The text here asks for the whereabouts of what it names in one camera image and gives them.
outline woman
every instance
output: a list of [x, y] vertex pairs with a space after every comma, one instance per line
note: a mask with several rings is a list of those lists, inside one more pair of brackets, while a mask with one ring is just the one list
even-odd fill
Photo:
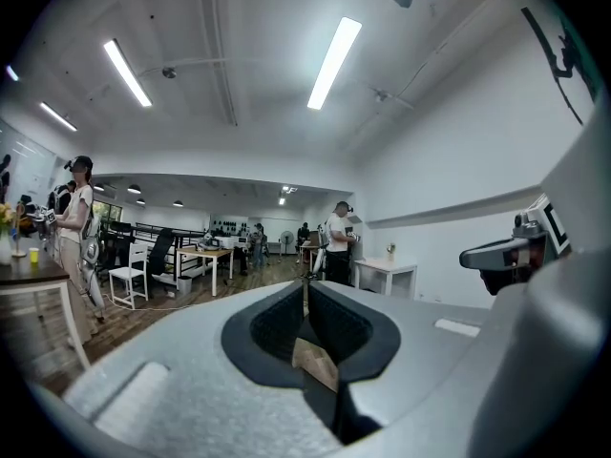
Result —
[[260, 224], [255, 224], [255, 228], [257, 229], [253, 234], [250, 235], [250, 243], [252, 244], [253, 249], [253, 267], [257, 268], [258, 266], [263, 267], [263, 243], [264, 243], [264, 233], [263, 226]]
[[93, 321], [90, 322], [87, 319], [85, 302], [80, 296], [81, 277], [78, 269], [81, 260], [80, 242], [94, 202], [94, 190], [89, 184], [93, 167], [94, 164], [87, 156], [78, 156], [74, 160], [71, 171], [76, 182], [76, 189], [68, 208], [63, 214], [57, 216], [57, 228], [61, 228], [59, 230], [59, 258], [62, 267], [70, 275], [70, 283], [68, 283], [70, 306], [82, 344], [89, 341], [92, 334], [97, 332]]

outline white ceiling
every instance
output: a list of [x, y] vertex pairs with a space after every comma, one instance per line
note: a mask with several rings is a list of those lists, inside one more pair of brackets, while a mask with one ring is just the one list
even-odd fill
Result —
[[[175, 200], [181, 200], [185, 208], [202, 209], [216, 214], [277, 208], [283, 187], [282, 183], [186, 175], [94, 177], [93, 183], [98, 182], [113, 187], [107, 190], [106, 195], [116, 191], [116, 195], [112, 196], [122, 203], [136, 205], [138, 198], [144, 198], [147, 205], [170, 207]], [[141, 195], [127, 192], [127, 187], [134, 183], [140, 187]], [[286, 195], [284, 208], [289, 210], [303, 211], [309, 205], [324, 202], [328, 194], [338, 193], [300, 185], [289, 186], [297, 187], [296, 192]]]
[[[37, 115], [47, 101], [99, 152], [335, 156], [364, 125], [375, 135], [410, 113], [392, 97], [377, 102], [370, 87], [417, 107], [432, 84], [421, 75], [418, 87], [407, 85], [484, 1], [414, 0], [401, 9], [391, 0], [55, 0], [14, 62], [21, 81], [5, 93]], [[313, 111], [306, 103], [342, 16], [363, 28]], [[152, 108], [138, 105], [105, 55], [111, 38]], [[163, 77], [164, 66], [178, 76]]]

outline white chair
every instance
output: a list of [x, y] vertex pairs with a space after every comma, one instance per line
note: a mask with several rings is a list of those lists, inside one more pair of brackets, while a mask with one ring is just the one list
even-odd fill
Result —
[[[146, 244], [130, 244], [130, 262], [127, 266], [123, 266], [122, 268], [116, 268], [114, 270], [110, 270], [108, 272], [111, 282], [111, 294], [114, 301], [119, 301], [126, 303], [127, 305], [132, 306], [132, 310], [136, 308], [134, 304], [134, 295], [140, 295], [144, 297], [147, 301], [149, 300], [149, 292], [146, 286], [146, 253], [147, 246]], [[142, 267], [143, 270], [136, 270], [132, 268], [134, 263], [139, 261], [143, 261]], [[113, 286], [113, 277], [117, 277], [118, 279], [122, 279], [125, 281], [125, 292], [127, 293], [127, 297], [122, 299], [120, 297], [115, 297], [115, 288]], [[144, 277], [144, 293], [141, 294], [139, 292], [134, 291], [134, 287], [132, 286], [132, 279], [135, 277]]]

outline standing fan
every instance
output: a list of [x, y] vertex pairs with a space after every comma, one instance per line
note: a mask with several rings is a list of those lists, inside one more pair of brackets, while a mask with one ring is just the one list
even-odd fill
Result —
[[282, 244], [284, 245], [284, 254], [287, 255], [288, 254], [288, 245], [290, 243], [292, 243], [295, 240], [295, 237], [293, 236], [293, 233], [291, 233], [290, 231], [284, 231], [282, 234], [280, 234], [280, 254], [283, 253], [283, 248], [282, 248]]

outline vase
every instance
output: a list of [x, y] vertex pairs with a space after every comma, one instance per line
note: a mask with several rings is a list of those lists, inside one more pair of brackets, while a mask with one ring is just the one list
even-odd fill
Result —
[[9, 231], [0, 231], [0, 264], [11, 264], [12, 246]]

